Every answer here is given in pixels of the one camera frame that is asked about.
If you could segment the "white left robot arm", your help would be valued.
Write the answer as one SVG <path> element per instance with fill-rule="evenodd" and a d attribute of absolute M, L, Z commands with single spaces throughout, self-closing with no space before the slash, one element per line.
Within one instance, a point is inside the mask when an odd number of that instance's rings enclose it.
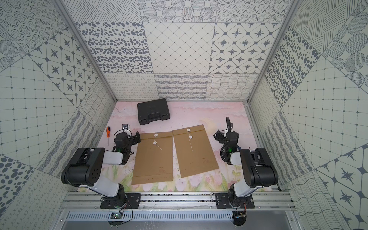
<path fill-rule="evenodd" d="M 114 134 L 113 150 L 78 148 L 61 174 L 65 185 L 85 187 L 104 197 L 124 202 L 124 187 L 102 175 L 103 165 L 126 165 L 133 154 L 131 147 L 141 142 L 140 133 L 129 129 Z"/>

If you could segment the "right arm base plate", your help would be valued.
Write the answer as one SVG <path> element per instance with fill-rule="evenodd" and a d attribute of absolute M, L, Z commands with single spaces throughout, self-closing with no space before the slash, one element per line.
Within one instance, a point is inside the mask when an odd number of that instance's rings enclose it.
<path fill-rule="evenodd" d="M 213 193 L 211 199 L 216 203 L 218 209 L 254 209 L 255 204 L 251 195 L 237 197 L 230 193 Z"/>

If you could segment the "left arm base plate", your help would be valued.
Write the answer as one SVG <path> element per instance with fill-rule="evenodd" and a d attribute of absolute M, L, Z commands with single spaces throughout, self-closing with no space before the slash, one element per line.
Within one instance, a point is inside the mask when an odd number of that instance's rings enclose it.
<path fill-rule="evenodd" d="M 141 193 L 127 193 L 123 199 L 102 196 L 100 200 L 100 209 L 121 209 L 125 205 L 127 205 L 128 208 L 138 209 L 141 196 Z"/>

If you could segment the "brown kraft file bag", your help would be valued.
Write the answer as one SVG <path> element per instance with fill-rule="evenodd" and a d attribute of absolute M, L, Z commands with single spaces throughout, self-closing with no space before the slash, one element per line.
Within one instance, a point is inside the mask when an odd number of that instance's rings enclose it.
<path fill-rule="evenodd" d="M 177 129 L 172 133 L 182 178 L 219 169 L 203 125 Z"/>
<path fill-rule="evenodd" d="M 143 133 L 140 135 L 132 185 L 173 180 L 172 132 Z"/>

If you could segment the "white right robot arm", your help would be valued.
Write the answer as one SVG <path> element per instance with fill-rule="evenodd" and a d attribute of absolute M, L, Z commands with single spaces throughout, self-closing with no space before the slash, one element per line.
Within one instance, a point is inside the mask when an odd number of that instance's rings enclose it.
<path fill-rule="evenodd" d="M 229 189 L 232 200 L 248 197 L 257 189 L 278 183 L 278 173 L 265 148 L 242 149 L 238 145 L 239 134 L 230 128 L 218 130 L 213 137 L 222 144 L 219 152 L 221 159 L 242 168 L 243 179 Z"/>

